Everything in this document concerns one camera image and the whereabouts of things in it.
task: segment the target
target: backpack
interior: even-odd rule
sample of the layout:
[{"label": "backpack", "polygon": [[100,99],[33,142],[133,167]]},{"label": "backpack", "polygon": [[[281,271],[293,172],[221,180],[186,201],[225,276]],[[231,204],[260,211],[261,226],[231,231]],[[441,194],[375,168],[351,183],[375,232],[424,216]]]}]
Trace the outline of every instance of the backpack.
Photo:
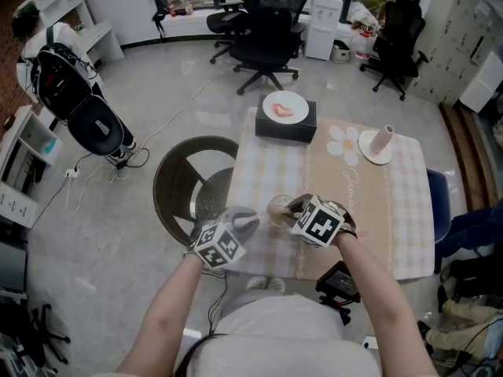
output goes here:
[{"label": "backpack", "polygon": [[92,94],[86,63],[70,48],[54,41],[54,30],[46,29],[47,43],[31,62],[31,82],[39,102],[59,120],[68,117]]}]

